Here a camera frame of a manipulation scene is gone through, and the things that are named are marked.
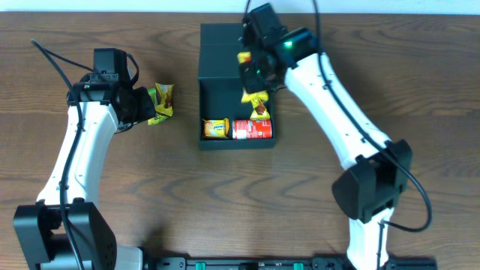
green light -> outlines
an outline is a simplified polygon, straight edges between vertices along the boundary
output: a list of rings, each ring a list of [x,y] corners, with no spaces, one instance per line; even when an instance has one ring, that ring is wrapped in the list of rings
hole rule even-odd
[[[287,49],[290,49],[293,47],[293,42],[292,41],[285,41],[283,42],[283,46]]]

red can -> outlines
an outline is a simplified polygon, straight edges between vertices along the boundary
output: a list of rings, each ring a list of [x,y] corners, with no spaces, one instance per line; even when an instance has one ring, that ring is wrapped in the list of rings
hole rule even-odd
[[[232,123],[234,140],[270,139],[272,123],[270,120],[236,120]]]

white backdrop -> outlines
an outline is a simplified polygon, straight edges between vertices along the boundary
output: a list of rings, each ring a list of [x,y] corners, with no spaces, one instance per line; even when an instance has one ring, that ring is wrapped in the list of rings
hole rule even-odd
[[[480,14],[480,0],[317,0],[323,13]],[[268,0],[252,0],[251,7]],[[311,0],[270,0],[277,12],[307,13]],[[0,0],[0,11],[242,12],[246,0]]]

wooden table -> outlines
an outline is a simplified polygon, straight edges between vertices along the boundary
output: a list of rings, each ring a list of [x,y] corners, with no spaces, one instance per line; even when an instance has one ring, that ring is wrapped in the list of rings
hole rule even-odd
[[[65,135],[67,88],[30,44],[85,65],[117,47],[140,66],[138,86],[175,83],[175,115],[112,140],[100,184],[102,215],[122,245],[192,257],[306,257],[344,253],[347,217],[332,196],[342,169],[310,113],[277,95],[277,146],[201,152],[197,66],[200,23],[239,14],[0,14],[0,269],[25,269],[12,226],[52,172]],[[310,15],[282,15],[290,29]],[[393,140],[414,151],[412,172],[433,202],[422,234],[389,230],[388,250],[435,256],[441,269],[480,263],[480,18],[325,15],[323,42],[340,80]],[[72,82],[83,70],[61,63]],[[419,226],[425,207],[409,185],[393,221]]]

black box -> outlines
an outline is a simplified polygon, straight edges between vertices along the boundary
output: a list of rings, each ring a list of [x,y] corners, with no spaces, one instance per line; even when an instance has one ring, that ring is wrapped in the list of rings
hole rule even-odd
[[[199,147],[202,150],[262,149],[275,146],[275,121],[272,96],[265,104],[270,113],[271,139],[232,139],[232,121],[248,120],[254,108],[241,103],[243,94],[237,54],[242,51],[239,38],[242,24],[202,24],[200,26]],[[229,139],[203,139],[203,120],[230,120]]]

